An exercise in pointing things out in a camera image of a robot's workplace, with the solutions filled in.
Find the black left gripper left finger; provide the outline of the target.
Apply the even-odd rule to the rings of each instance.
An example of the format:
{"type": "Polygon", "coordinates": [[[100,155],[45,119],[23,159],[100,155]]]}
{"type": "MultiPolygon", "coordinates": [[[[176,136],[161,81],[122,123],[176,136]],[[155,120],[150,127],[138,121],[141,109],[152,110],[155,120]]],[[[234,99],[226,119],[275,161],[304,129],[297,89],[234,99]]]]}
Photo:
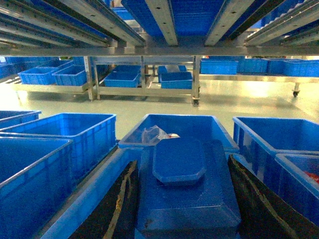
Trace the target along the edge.
{"type": "Polygon", "coordinates": [[[127,164],[112,187],[69,237],[70,239],[133,239],[139,197],[136,160],[127,164]]]}

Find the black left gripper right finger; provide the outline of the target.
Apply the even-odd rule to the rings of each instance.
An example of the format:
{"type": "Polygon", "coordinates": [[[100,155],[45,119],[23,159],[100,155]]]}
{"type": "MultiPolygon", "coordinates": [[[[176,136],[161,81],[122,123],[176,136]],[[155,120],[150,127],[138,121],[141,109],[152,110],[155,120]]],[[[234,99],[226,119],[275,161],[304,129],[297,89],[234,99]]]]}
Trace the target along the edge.
{"type": "Polygon", "coordinates": [[[240,239],[317,239],[319,227],[270,190],[234,154],[228,168],[242,222],[240,239]]]}

